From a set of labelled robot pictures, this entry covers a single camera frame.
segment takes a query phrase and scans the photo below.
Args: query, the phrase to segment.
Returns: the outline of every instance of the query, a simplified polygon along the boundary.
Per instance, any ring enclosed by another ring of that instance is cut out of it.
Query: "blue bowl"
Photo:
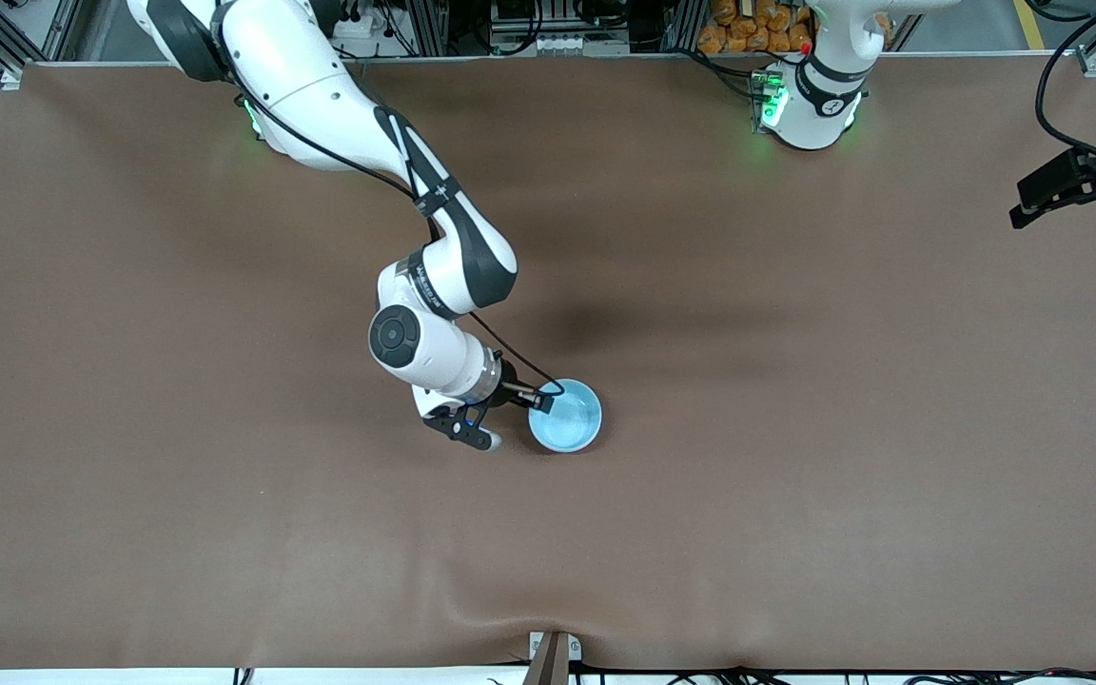
[[[547,412],[539,409],[529,411],[530,434],[544,447],[553,452],[576,452],[590,445],[600,434],[603,425],[603,404],[591,386],[581,380],[562,378],[560,386],[564,392],[552,398]],[[556,383],[545,383],[539,387],[544,393],[558,391]]]

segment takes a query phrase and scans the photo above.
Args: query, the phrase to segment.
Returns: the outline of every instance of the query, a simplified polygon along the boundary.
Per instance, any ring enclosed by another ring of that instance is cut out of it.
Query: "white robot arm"
[[[801,60],[778,61],[769,70],[783,87],[765,105],[762,124],[784,142],[803,150],[834,144],[853,125],[861,84],[882,55],[882,27],[875,14],[928,12],[958,0],[808,0],[819,18],[814,47]]]
[[[514,251],[412,125],[354,83],[326,38],[340,18],[338,1],[129,0],[129,9],[186,75],[238,83],[274,150],[318,170],[391,174],[409,191],[381,181],[438,226],[443,238],[379,273],[369,334],[374,358],[413,387],[423,423],[491,450],[501,438],[480,425],[489,408],[547,411],[551,396],[518,385],[500,352],[454,323],[509,296]],[[469,408],[479,418],[469,418]]]

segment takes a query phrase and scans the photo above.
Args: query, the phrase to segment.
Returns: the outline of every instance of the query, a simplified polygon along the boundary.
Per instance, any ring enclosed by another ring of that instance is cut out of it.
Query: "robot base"
[[[797,92],[797,66],[787,61],[778,61],[767,68],[769,81],[764,87],[767,99],[758,109],[758,125],[762,130],[773,132],[781,142],[799,150],[822,150],[830,147],[844,134],[856,114],[856,107],[861,103],[857,94],[853,103],[832,100],[823,104],[835,110],[835,116],[823,116],[809,100]],[[779,82],[773,78],[779,76]]]

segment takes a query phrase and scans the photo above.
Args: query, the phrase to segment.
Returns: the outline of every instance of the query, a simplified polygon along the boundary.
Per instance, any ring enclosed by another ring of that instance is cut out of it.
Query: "brown table surface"
[[[225,83],[0,96],[0,667],[1096,667],[1096,213],[1008,226],[1041,58],[891,58],[835,148],[683,60],[375,67],[521,260],[584,454],[366,351],[407,199]],[[1070,65],[1051,117],[1096,141]]]

